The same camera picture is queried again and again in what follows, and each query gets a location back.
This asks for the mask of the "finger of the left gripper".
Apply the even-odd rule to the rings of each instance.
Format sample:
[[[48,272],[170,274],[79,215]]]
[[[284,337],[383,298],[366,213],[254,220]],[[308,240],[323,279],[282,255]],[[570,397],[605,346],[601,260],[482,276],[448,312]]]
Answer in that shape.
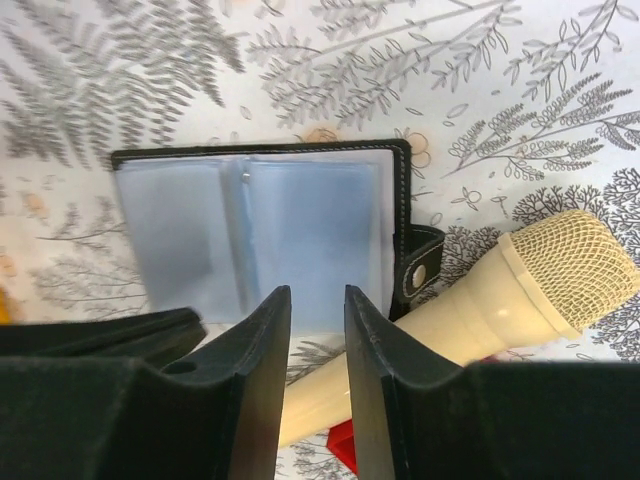
[[[104,321],[3,326],[1,356],[133,357],[161,368],[205,337],[199,315],[178,308]]]

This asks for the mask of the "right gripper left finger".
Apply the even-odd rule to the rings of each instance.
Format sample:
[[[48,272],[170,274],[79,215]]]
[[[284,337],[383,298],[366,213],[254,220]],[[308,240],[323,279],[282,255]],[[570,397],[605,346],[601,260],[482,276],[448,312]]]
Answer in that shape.
[[[277,287],[161,368],[133,357],[1,356],[5,479],[271,479],[291,324]]]

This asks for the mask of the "yellow plastic bin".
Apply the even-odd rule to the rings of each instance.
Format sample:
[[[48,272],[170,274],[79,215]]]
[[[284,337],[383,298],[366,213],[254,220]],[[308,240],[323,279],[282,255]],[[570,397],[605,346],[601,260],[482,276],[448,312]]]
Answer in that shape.
[[[0,324],[10,325],[12,323],[10,298],[7,292],[0,289]]]

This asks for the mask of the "black leather card holder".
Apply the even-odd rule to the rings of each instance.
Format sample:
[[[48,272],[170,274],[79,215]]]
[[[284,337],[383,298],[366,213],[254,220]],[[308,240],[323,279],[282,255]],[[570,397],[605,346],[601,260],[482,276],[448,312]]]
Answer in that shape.
[[[111,165],[154,310],[231,325],[286,285],[294,334],[338,334],[347,286],[394,320],[440,275],[405,140],[120,150]]]

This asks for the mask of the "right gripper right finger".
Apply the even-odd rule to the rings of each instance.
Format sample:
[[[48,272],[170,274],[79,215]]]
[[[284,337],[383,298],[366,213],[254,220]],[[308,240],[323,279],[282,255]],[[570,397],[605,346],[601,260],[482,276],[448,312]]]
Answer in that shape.
[[[635,479],[639,367],[481,361],[460,367],[345,290],[361,479]]]

